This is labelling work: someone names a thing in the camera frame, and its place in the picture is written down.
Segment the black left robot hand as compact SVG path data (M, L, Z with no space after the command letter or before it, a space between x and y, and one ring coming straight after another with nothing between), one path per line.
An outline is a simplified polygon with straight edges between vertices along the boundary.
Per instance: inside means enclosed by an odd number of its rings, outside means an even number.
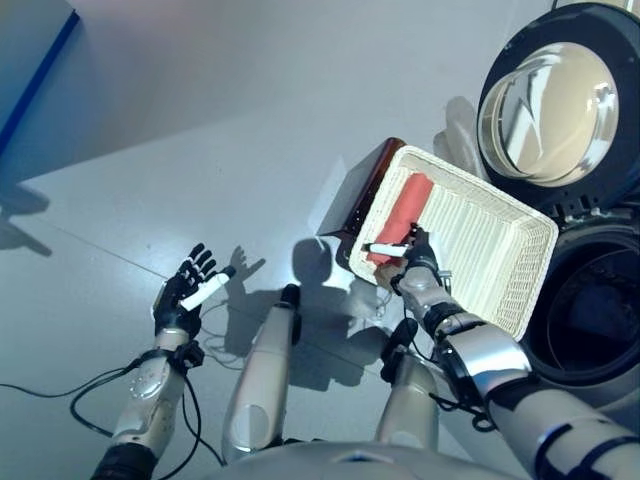
M215 270L212 252L199 243L166 280L151 307L155 333L164 329L181 329L194 339L201 329L201 307L236 274L228 265Z

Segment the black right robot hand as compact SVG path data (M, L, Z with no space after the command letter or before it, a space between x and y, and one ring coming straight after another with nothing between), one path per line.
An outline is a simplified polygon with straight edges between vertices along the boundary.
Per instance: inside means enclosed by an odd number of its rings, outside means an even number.
M412 223L406 236L397 242L365 243L362 250L369 261L376 266L397 265L403 263L409 266L423 265L438 269L435 250L430 242L430 234L416 223Z

